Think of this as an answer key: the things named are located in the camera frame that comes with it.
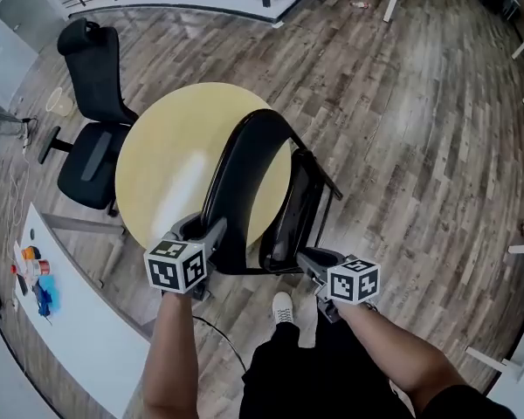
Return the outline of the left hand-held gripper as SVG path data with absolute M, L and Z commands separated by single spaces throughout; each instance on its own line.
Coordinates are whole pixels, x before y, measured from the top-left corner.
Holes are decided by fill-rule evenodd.
M 226 230 L 227 219 L 221 217 L 201 237 L 200 211 L 177 221 L 143 255 L 149 284 L 162 292 L 204 300 L 208 296 L 208 260 L 220 248 Z

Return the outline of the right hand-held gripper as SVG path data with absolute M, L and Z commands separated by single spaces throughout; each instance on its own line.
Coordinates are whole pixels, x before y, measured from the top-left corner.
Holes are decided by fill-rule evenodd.
M 381 266 L 375 262 L 317 247 L 298 252 L 296 261 L 321 286 L 316 292 L 317 307 L 330 323 L 341 318 L 335 302 L 359 305 L 379 292 Z

